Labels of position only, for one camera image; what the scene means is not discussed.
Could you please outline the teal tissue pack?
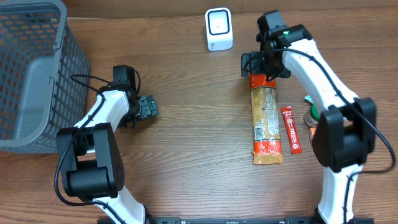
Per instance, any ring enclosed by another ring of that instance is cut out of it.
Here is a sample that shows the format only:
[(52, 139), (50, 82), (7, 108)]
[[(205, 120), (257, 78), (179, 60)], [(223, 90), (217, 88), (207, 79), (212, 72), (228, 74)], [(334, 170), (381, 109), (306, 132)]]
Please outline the teal tissue pack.
[(305, 99), (307, 102), (309, 102), (310, 104), (314, 104), (312, 98), (311, 98), (309, 95), (305, 96), (304, 99)]

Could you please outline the green lidded jar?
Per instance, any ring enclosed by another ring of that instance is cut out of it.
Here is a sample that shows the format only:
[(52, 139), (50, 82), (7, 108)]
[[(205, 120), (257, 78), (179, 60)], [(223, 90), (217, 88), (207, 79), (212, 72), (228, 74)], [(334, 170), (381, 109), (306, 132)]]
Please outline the green lidded jar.
[(304, 114), (303, 120), (309, 127), (317, 127), (320, 119), (320, 115), (315, 105), (312, 105)]

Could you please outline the red coffee sachet stick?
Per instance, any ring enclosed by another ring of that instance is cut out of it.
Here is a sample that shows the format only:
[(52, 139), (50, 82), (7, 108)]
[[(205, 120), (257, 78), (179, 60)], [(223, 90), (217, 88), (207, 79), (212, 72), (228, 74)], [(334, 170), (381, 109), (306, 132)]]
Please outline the red coffee sachet stick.
[(297, 128), (295, 125), (295, 120), (292, 112), (291, 106), (286, 106), (281, 108), (281, 113), (284, 119), (285, 128), (287, 131), (289, 143), (290, 143), (290, 151), (291, 154), (301, 154), (303, 153), (303, 149), (298, 137)]

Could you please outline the orange Kleenex tissue pack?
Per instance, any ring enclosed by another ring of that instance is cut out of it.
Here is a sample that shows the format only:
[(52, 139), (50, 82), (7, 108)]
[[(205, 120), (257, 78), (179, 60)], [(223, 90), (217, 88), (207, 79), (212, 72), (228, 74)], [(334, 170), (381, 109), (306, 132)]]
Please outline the orange Kleenex tissue pack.
[(310, 139), (310, 144), (313, 145), (313, 138), (315, 136), (315, 132), (316, 132), (317, 128), (316, 127), (311, 127), (308, 130), (308, 135), (309, 135), (309, 139)]

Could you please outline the orange spaghetti packet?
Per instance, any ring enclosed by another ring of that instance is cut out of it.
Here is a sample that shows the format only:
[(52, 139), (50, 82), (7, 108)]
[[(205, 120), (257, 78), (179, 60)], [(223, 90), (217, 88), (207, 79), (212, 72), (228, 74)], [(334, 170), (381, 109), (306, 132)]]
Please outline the orange spaghetti packet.
[(276, 84), (265, 75), (250, 75), (253, 164), (283, 163)]

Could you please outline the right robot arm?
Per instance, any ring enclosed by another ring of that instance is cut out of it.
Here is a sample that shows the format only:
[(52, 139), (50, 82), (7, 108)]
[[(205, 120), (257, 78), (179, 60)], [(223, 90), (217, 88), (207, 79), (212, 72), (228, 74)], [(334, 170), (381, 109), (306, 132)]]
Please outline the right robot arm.
[(374, 223), (356, 218), (352, 205), (358, 175), (374, 150), (375, 103), (360, 99), (336, 76), (304, 25), (285, 25), (275, 10), (263, 14), (257, 26), (260, 49), (242, 55), (242, 75), (269, 82), (295, 75), (320, 115), (312, 148), (323, 166), (323, 189), (313, 221)]

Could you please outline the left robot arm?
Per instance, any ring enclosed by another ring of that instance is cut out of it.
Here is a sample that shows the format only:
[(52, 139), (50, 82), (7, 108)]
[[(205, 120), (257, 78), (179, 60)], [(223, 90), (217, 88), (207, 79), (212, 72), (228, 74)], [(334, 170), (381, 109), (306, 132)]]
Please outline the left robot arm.
[(124, 164), (114, 135), (118, 127), (154, 118), (153, 96), (140, 95), (139, 72), (113, 68), (113, 80), (96, 92), (96, 102), (74, 126), (56, 135), (59, 162), (54, 176), (58, 199), (66, 205), (96, 205), (111, 223), (154, 223), (145, 205), (125, 186)]

